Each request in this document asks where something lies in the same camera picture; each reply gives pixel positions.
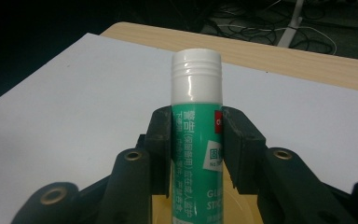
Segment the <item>black plastic mount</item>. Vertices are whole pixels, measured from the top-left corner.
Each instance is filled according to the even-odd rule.
[[[358,223],[352,194],[322,183],[293,151],[266,147],[266,138],[235,108],[224,106],[224,160],[239,194],[257,194],[266,224]],[[53,183],[35,192],[12,224],[152,222],[152,195],[169,197],[170,106],[156,110],[135,148],[118,154],[112,174],[78,191]]]

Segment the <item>white glue stick cap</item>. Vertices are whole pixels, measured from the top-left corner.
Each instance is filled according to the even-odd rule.
[[[222,104],[222,62],[211,49],[185,49],[172,57],[171,104]]]

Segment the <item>red logo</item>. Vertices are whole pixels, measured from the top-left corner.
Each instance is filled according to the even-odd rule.
[[[214,111],[214,132],[221,133],[223,131],[223,113],[220,110]]]

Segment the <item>wooden table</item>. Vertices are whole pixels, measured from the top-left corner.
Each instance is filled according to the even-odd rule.
[[[358,90],[358,60],[354,59],[127,22],[116,23],[101,35],[171,51],[190,48],[214,49],[221,53],[224,63]],[[256,197],[236,197],[240,203],[246,202],[250,205],[254,223],[262,223]],[[154,197],[153,200],[154,216],[161,206],[170,206],[169,201],[163,197]]]

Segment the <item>glue stick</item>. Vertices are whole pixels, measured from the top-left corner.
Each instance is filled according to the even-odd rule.
[[[223,223],[222,63],[211,49],[172,57],[172,224]]]

